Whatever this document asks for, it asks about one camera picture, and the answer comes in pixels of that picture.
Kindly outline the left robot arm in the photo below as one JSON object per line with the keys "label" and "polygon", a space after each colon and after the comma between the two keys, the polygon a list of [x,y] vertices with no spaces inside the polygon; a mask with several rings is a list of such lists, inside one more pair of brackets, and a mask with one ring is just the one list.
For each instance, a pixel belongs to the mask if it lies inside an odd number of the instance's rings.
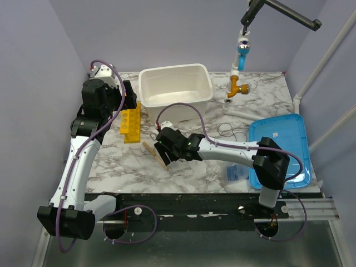
{"label": "left robot arm", "polygon": [[124,80],[125,96],[119,86],[110,87],[101,79],[82,85],[82,100],[71,122],[71,142],[67,163],[54,196],[40,206],[37,218],[52,236],[87,240],[99,219],[112,220],[123,214],[123,206],[113,196],[99,196],[85,203],[85,191],[95,156],[110,129],[110,119],[122,110],[135,109],[137,96],[131,82]]}

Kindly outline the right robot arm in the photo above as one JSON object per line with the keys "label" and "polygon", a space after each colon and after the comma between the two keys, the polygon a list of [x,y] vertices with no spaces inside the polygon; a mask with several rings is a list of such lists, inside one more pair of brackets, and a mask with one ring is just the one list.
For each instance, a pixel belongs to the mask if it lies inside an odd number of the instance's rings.
{"label": "right robot arm", "polygon": [[290,157],[269,137],[258,142],[227,142],[203,134],[185,137],[179,130],[165,127],[154,144],[165,165],[186,161],[218,160],[254,169],[261,184],[256,212],[263,218],[276,212],[276,202],[284,187]]}

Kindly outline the white plastic tub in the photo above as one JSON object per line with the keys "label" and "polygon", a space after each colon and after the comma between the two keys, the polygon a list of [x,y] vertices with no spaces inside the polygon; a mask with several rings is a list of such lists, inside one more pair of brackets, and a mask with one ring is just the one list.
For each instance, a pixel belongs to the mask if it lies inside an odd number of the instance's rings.
{"label": "white plastic tub", "polygon": [[214,95],[206,67],[200,63],[149,68],[139,73],[140,102],[152,124],[172,103],[189,103],[204,115]]}

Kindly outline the yellow test tube rack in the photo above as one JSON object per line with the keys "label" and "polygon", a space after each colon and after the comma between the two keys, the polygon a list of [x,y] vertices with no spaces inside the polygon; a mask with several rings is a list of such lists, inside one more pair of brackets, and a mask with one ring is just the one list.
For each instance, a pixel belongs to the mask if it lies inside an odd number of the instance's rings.
{"label": "yellow test tube rack", "polygon": [[125,144],[141,142],[141,103],[135,109],[121,112],[120,134],[124,136]]}

